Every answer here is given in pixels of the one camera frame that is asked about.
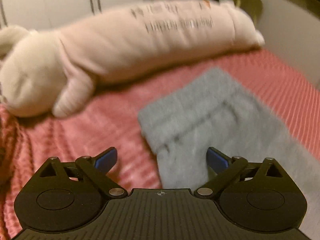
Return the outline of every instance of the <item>screw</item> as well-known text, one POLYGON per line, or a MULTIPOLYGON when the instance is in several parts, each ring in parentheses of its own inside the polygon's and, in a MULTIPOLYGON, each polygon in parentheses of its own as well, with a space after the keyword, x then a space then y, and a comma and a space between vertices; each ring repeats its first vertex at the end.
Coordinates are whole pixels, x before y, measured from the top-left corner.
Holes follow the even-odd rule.
POLYGON ((207 187, 201 187, 200 189, 197 190, 197 192, 202 196, 209 196, 213 193, 212 189, 207 187))
POLYGON ((113 196, 121 196, 124 194, 124 190, 122 188, 115 187, 109 190, 109 194, 113 196))

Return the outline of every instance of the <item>gray towel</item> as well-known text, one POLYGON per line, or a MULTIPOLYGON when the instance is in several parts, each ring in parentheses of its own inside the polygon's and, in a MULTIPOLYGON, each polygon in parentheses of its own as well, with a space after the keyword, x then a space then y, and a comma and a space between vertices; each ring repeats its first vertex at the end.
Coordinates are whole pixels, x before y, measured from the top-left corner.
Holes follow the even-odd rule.
POLYGON ((209 180, 206 151, 213 146, 249 162, 275 158, 308 201, 301 225, 320 235, 320 163, 271 111, 220 68, 140 111, 142 134, 157 156, 164 188, 195 190, 209 180))

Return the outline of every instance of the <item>pillow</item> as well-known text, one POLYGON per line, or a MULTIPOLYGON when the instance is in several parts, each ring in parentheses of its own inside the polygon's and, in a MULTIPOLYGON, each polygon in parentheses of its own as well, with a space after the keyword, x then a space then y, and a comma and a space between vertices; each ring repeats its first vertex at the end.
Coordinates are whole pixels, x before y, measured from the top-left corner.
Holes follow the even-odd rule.
POLYGON ((20 117, 50 110, 66 117, 83 109, 99 84, 264 45, 231 0, 148 0, 20 37, 0 39, 0 47, 14 43, 0 71, 2 102, 20 117))

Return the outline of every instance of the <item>bed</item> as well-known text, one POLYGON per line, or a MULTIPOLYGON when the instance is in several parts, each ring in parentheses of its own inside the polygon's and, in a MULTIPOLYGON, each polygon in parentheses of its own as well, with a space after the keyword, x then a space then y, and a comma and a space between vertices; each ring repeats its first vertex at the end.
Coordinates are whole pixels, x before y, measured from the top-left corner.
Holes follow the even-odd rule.
POLYGON ((13 203, 32 174, 50 156, 74 161, 118 149, 119 160, 108 176, 130 191, 160 188, 157 164, 141 136, 137 114, 146 104, 190 83, 219 66, 268 105, 287 125, 291 135, 320 159, 320 93, 296 70, 267 50, 225 55, 194 65, 183 65, 135 84, 99 93, 87 108, 68 119, 50 115, 32 119, 10 116, 0 107, 2 158, 0 178, 11 178, 1 188, 0 238, 20 230, 13 203))

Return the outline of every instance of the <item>wall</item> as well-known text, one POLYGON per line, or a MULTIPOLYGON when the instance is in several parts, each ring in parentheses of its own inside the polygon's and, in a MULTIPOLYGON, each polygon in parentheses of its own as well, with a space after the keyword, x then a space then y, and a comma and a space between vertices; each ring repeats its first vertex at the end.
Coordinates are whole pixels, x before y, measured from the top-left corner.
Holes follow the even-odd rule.
POLYGON ((262 2, 257 28, 266 48, 320 86, 320 4, 312 0, 262 2))

